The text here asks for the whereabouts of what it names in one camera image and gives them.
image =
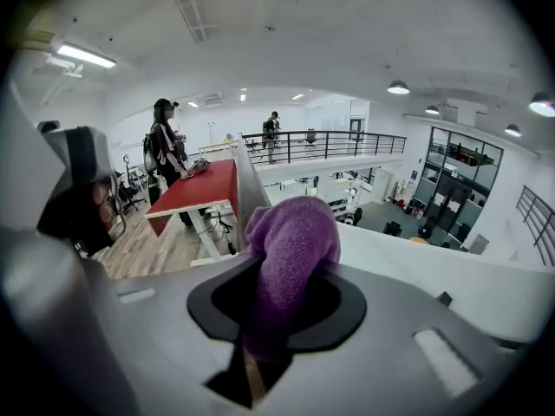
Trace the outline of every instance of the black pants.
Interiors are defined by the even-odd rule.
[[[162,173],[162,176],[166,180],[166,185],[168,188],[172,186],[176,180],[180,179],[179,173],[175,172],[173,166],[171,165],[160,166],[159,169]],[[187,226],[193,224],[193,222],[191,222],[191,218],[189,218],[189,215],[186,212],[180,212],[180,218],[181,222],[183,222]]]

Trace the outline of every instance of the staircase railing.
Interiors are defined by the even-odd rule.
[[[517,202],[524,222],[534,237],[544,265],[555,266],[555,212],[526,185]]]
[[[346,156],[403,154],[406,137],[357,131],[279,131],[246,134],[245,146],[254,165]]]

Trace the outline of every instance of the white table frame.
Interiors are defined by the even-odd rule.
[[[206,250],[210,257],[205,259],[196,259],[191,262],[192,267],[200,266],[200,265],[207,265],[209,263],[217,262],[223,259],[227,259],[232,257],[231,254],[220,254],[216,244],[212,240],[210,234],[206,232],[206,224],[202,217],[200,216],[199,209],[201,208],[210,208],[216,205],[222,205],[229,203],[228,199],[217,200],[215,202],[211,202],[210,204],[202,204],[202,205],[192,205],[186,206],[183,208],[176,208],[174,210],[167,210],[167,211],[160,211],[155,212],[153,214],[145,214],[145,218],[161,218],[163,216],[172,216],[173,214],[179,214],[180,212],[186,212],[191,218],[191,222],[193,222],[194,229],[197,231],[197,236],[200,237],[200,242],[205,246]]]

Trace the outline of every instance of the desk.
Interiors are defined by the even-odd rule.
[[[218,248],[210,233],[204,232],[206,225],[199,214],[199,208],[230,202],[237,215],[237,167],[232,159],[212,162],[203,172],[192,179],[177,180],[145,214],[156,236],[166,228],[173,214],[187,212],[194,228],[210,254],[210,260],[193,261],[192,266],[220,260]]]

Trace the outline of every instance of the purple towel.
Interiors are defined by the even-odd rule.
[[[257,360],[279,361],[310,274],[321,261],[339,260],[336,220],[319,198],[289,198],[257,208],[246,238],[251,254],[265,260],[243,343]]]

